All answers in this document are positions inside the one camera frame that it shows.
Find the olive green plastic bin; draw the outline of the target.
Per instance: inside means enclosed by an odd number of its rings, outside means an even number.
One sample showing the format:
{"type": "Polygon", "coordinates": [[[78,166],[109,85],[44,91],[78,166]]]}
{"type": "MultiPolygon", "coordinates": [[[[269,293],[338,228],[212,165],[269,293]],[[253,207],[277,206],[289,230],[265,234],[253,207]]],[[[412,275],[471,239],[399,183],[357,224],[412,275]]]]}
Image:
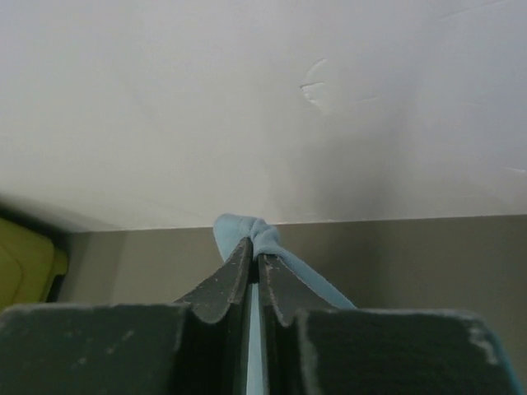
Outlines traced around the olive green plastic bin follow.
{"type": "Polygon", "coordinates": [[[68,257],[50,238],[1,219],[1,309],[44,303],[68,257]]]}

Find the grey-blue t-shirt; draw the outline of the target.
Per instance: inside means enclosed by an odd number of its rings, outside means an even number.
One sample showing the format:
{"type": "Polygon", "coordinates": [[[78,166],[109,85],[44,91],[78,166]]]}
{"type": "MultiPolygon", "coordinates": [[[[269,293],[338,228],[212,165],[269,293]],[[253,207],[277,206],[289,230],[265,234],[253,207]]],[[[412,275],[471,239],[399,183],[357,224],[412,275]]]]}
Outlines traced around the grey-blue t-shirt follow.
{"type": "MultiPolygon", "coordinates": [[[[257,267],[260,254],[276,255],[317,296],[338,309],[353,309],[355,305],[329,281],[283,248],[278,229],[261,218],[223,214],[213,225],[213,234],[223,260],[227,260],[236,245],[243,238],[249,238],[253,244],[252,268],[257,267]]],[[[248,362],[246,369],[245,392],[247,394],[264,393],[264,343],[263,315],[259,305],[259,290],[256,285],[249,289],[250,306],[248,324],[248,362]]]]}

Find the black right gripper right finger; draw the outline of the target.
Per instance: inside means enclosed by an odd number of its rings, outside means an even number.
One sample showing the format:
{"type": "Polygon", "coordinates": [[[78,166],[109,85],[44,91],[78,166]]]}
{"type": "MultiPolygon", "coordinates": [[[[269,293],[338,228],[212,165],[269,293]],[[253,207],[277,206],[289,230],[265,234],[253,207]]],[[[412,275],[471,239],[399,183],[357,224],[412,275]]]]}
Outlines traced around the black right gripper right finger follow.
{"type": "Polygon", "coordinates": [[[520,384],[478,316],[439,309],[338,309],[278,257],[259,291],[269,394],[517,394],[520,384]]]}

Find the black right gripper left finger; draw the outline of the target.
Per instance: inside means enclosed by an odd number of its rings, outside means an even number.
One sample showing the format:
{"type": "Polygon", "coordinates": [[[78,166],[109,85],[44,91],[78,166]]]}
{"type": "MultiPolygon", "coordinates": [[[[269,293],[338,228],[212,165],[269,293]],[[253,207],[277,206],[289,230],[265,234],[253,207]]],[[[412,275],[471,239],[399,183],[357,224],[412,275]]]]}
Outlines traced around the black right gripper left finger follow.
{"type": "Polygon", "coordinates": [[[174,302],[17,304],[1,315],[4,394],[242,394],[253,246],[174,302]]]}

